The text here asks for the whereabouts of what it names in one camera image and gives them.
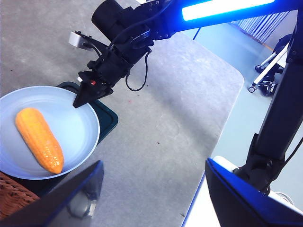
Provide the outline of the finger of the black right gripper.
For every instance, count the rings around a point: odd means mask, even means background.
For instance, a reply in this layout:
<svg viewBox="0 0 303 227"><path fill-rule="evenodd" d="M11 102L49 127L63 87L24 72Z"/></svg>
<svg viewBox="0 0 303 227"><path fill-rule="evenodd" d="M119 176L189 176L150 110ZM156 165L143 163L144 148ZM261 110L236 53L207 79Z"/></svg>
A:
<svg viewBox="0 0 303 227"><path fill-rule="evenodd" d="M88 83L81 83L79 92L73 102L73 106L75 108L79 108L91 102L93 100L92 98L91 87L88 85Z"/></svg>
<svg viewBox="0 0 303 227"><path fill-rule="evenodd" d="M111 95L113 92L113 89L110 87L101 88L100 90L94 90L93 88L91 88L91 94L93 96L93 100L91 102Z"/></svg>

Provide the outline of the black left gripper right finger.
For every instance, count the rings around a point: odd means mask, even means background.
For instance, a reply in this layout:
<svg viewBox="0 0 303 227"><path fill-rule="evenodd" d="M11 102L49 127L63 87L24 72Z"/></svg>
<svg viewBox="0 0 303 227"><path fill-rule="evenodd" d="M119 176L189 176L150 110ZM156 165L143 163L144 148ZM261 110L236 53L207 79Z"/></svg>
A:
<svg viewBox="0 0 303 227"><path fill-rule="evenodd" d="M222 227L301 227L302 213L264 195L214 160L205 162L209 194Z"/></svg>

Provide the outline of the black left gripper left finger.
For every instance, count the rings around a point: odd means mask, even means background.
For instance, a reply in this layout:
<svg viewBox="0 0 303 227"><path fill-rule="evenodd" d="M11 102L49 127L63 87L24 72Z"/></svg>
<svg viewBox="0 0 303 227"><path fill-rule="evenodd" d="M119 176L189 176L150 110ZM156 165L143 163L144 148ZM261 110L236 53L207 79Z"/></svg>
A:
<svg viewBox="0 0 303 227"><path fill-rule="evenodd" d="M2 227L88 227L98 204L104 167L97 161L49 194L4 218Z"/></svg>

